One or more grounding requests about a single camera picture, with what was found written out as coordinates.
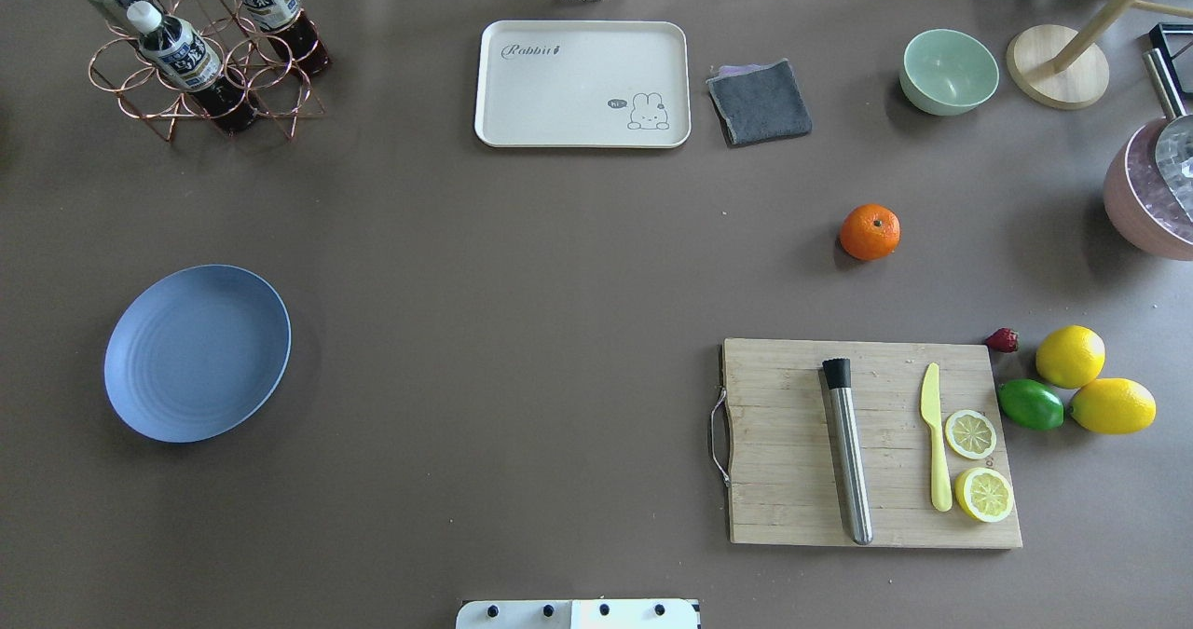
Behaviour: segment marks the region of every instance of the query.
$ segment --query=lemon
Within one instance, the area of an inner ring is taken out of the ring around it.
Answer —
[[[1036,370],[1062,389],[1086,387],[1105,363],[1106,344],[1083,326],[1057,328],[1036,350]]]
[[[968,460],[984,460],[994,451],[999,437],[994,424],[977,411],[958,411],[945,421],[945,440]]]
[[[1143,384],[1104,377],[1082,387],[1073,400],[1073,419],[1094,433],[1135,433],[1156,420],[1156,400]]]
[[[957,502],[978,522],[1002,522],[1015,506],[1010,482],[993,468],[971,468],[957,476]]]

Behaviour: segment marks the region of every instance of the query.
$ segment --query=lemon slice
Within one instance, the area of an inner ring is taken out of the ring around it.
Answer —
[[[991,468],[971,468],[957,476],[957,502],[978,522],[1002,522],[1015,506],[1010,482]]]
[[[977,411],[958,411],[945,421],[945,440],[968,460],[984,460],[994,451],[999,437],[994,424]]]

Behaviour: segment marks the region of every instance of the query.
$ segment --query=plastic knife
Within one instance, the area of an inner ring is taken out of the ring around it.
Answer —
[[[940,366],[928,364],[920,390],[920,417],[928,425],[932,438],[932,507],[948,512],[953,493],[948,489],[948,464],[945,461],[945,434],[940,426]]]

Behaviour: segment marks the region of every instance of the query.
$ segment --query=lime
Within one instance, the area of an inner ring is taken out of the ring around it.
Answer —
[[[958,411],[945,421],[945,440],[968,460],[984,460],[994,451],[999,437],[994,424],[977,411]]]
[[[1073,419],[1094,433],[1135,433],[1156,420],[1151,391],[1121,377],[1104,377],[1086,384],[1069,405]]]
[[[1106,344],[1083,326],[1057,328],[1036,350],[1036,370],[1062,389],[1086,387],[1105,364]]]
[[[957,476],[957,505],[978,522],[1002,522],[1015,507],[1010,482],[993,468],[977,467]]]
[[[1019,426],[1046,431],[1064,424],[1061,399],[1034,380],[1012,380],[999,388],[999,407]]]

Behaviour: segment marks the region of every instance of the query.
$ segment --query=cutting board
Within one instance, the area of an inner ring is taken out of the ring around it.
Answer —
[[[975,465],[1014,486],[988,350],[983,345],[728,339],[722,352],[729,418],[729,539],[734,543],[859,547],[847,535],[829,439],[821,363],[846,357],[863,448],[874,539],[867,548],[1021,548],[1018,506],[995,524],[957,502],[932,507],[928,426],[920,384],[940,364],[941,415],[983,413],[997,433],[985,460],[948,449],[950,485]]]

